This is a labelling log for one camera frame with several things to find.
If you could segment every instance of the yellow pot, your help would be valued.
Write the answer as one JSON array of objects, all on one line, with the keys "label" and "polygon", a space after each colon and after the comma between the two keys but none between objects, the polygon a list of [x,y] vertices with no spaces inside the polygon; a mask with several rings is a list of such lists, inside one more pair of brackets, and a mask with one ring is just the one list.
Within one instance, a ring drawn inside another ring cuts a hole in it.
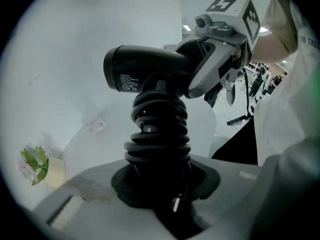
[{"label": "yellow pot", "polygon": [[48,158],[48,172],[43,182],[50,187],[58,188],[65,182],[66,167],[65,163],[57,158]]}]

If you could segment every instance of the white label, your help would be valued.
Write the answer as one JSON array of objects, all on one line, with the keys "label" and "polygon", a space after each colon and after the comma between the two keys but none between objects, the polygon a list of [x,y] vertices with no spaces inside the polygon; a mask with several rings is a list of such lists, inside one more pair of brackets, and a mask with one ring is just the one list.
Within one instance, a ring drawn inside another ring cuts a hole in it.
[{"label": "white label", "polygon": [[88,123],[86,126],[88,127],[90,132],[95,134],[102,131],[106,127],[106,122],[103,121],[100,117],[98,117],[97,119]]},{"label": "white label", "polygon": [[256,175],[256,174],[253,174],[253,173],[250,173],[250,172],[246,172],[246,171],[243,171],[243,170],[241,170],[239,172],[239,176],[241,176],[243,178],[246,178],[246,179],[249,179],[249,180],[253,180],[253,181],[255,181],[256,178],[258,177],[258,175]]},{"label": "white label", "polygon": [[136,91],[139,85],[139,79],[136,79],[129,74],[121,74],[120,81],[121,81],[122,88],[126,91],[129,91],[129,90]]}]

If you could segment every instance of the flower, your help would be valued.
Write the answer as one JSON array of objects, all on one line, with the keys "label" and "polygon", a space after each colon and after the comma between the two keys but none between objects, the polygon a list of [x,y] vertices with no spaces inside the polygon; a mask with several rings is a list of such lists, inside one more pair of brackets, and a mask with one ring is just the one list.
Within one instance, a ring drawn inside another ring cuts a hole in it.
[{"label": "flower", "polygon": [[20,172],[30,180],[32,183],[35,181],[38,183],[38,177],[36,172],[31,168],[31,166],[28,164],[27,160],[21,155],[20,158],[18,157],[18,166]]}]

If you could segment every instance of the person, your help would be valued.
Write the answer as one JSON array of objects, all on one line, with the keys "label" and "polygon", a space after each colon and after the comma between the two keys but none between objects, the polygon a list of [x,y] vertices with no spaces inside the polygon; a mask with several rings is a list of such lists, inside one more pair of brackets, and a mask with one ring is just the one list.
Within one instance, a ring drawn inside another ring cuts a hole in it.
[{"label": "person", "polygon": [[271,82],[271,78],[272,78],[271,73],[269,71],[269,67],[267,66],[265,69],[264,77],[262,77],[262,79],[263,79],[262,92],[269,87],[270,82]]},{"label": "person", "polygon": [[[294,65],[272,95],[259,100],[254,116],[213,159],[263,165],[271,155],[305,138],[320,136],[320,42],[291,0],[271,0],[261,24],[271,33],[260,36],[252,61],[274,64],[297,51]],[[245,152],[235,152],[235,147]]]},{"label": "person", "polygon": [[282,82],[282,80],[286,77],[288,73],[284,72],[281,75],[276,75],[271,79],[270,85],[268,89],[265,89],[262,91],[262,95],[265,95],[266,93],[272,94],[275,88]]},{"label": "person", "polygon": [[250,93],[249,93],[249,96],[250,97],[253,97],[257,94],[260,86],[262,85],[263,83],[263,75],[266,73],[266,69],[264,66],[261,66],[260,68],[257,69],[257,71],[254,73],[257,75],[257,77],[255,78],[253,84],[252,84],[252,87],[251,87],[251,90],[250,90]]}]

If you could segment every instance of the white wall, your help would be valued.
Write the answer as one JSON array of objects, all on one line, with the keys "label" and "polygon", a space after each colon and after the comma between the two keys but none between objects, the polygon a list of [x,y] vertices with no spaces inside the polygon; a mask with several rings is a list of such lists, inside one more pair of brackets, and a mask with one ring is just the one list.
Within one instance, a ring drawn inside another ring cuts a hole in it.
[{"label": "white wall", "polygon": [[181,40],[180,0],[36,0],[1,58],[2,173],[15,199],[33,209],[46,186],[18,171],[25,145],[62,151],[124,94],[108,88],[106,52],[122,44],[163,48]]}]

